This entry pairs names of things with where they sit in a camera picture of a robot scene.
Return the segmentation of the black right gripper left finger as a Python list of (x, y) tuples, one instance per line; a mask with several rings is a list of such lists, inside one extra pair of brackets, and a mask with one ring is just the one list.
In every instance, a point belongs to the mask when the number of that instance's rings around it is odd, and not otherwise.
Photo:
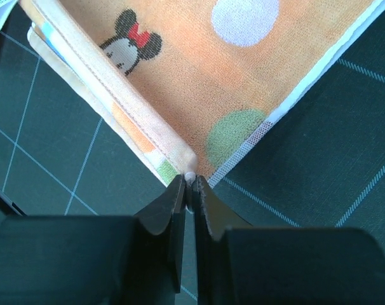
[(173, 304), (186, 182), (135, 215), (33, 216), (0, 190), (0, 304)]

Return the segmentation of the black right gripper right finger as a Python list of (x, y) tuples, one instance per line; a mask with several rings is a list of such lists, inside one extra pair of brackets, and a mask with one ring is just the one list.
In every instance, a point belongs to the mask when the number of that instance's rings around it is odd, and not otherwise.
[(361, 229), (255, 227), (192, 185), (199, 304), (385, 304), (385, 255)]

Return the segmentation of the orange patterned towel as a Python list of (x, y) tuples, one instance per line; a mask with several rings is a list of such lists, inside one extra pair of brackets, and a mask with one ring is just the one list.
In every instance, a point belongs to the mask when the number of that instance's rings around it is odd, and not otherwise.
[(216, 185), (385, 1), (21, 1), (30, 45), (163, 184)]

